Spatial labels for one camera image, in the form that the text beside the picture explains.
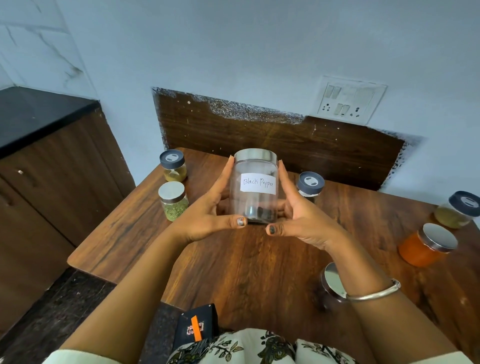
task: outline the left hand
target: left hand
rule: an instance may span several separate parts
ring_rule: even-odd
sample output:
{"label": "left hand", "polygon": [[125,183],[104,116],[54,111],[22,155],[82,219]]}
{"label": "left hand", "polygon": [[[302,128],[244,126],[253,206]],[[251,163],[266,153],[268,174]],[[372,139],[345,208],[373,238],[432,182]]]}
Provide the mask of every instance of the left hand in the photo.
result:
{"label": "left hand", "polygon": [[218,204],[228,197],[224,190],[228,185],[232,173],[234,157],[230,156],[212,188],[202,197],[189,206],[169,227],[180,235],[185,243],[195,242],[206,238],[216,231],[226,229],[241,229],[247,225],[243,215],[218,216]]}

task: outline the orange tag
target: orange tag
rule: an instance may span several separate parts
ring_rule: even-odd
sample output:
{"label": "orange tag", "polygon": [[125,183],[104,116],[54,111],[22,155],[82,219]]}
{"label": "orange tag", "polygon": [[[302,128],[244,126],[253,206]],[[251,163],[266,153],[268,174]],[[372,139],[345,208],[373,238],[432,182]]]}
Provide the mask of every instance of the orange tag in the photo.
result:
{"label": "orange tag", "polygon": [[193,327],[193,336],[195,337],[195,342],[202,341],[202,334],[200,332],[200,327],[198,326],[197,316],[192,317],[192,327]]}

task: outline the right hand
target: right hand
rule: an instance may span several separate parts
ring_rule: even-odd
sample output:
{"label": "right hand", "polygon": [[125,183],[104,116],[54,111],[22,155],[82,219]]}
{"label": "right hand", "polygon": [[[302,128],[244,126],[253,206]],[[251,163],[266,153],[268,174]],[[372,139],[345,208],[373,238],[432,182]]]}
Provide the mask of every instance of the right hand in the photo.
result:
{"label": "right hand", "polygon": [[270,236],[295,236],[319,249],[342,239],[351,239],[350,234],[315,204],[300,195],[288,178],[282,161],[278,163],[278,177],[286,199],[278,201],[279,222],[265,228]]}

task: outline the silver bangle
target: silver bangle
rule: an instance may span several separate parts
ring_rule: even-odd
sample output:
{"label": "silver bangle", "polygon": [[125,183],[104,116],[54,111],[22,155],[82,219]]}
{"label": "silver bangle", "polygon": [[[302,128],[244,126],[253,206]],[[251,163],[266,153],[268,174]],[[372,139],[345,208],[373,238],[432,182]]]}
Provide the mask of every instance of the silver bangle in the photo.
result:
{"label": "silver bangle", "polygon": [[392,282],[393,282],[393,286],[387,288],[386,290],[383,290],[377,293],[367,294],[366,296],[360,296],[360,297],[358,296],[352,297],[347,294],[347,299],[349,301],[367,301],[367,300],[376,300],[377,298],[388,296],[392,293],[395,293],[400,289],[400,287],[402,287],[402,285],[398,280],[392,279]]}

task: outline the green dried herbs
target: green dried herbs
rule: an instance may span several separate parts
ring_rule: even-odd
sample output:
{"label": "green dried herbs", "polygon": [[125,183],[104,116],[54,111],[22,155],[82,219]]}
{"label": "green dried herbs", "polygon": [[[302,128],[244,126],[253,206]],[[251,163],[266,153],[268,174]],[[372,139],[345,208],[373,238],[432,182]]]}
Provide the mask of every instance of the green dried herbs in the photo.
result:
{"label": "green dried herbs", "polygon": [[166,204],[162,202],[162,205],[167,219],[170,221],[175,221],[175,219],[183,214],[188,207],[187,196],[185,196],[179,202],[175,202],[174,204]]}

